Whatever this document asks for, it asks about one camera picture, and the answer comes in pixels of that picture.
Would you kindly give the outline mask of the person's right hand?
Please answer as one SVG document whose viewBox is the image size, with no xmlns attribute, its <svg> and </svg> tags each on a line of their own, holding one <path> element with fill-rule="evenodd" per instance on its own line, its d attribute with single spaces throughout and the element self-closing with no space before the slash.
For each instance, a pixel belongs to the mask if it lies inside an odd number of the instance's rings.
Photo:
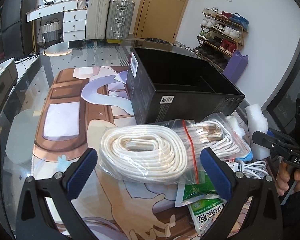
<svg viewBox="0 0 300 240">
<path fill-rule="evenodd" d="M 290 181 L 290 174 L 287 170 L 287 164 L 282 161 L 279 164 L 279 171 L 276 176 L 275 187 L 277 190 L 277 194 L 282 196 L 289 190 L 288 182 Z M 300 170 L 296 170 L 294 173 L 294 180 L 297 182 L 294 192 L 300 191 Z"/>
</svg>

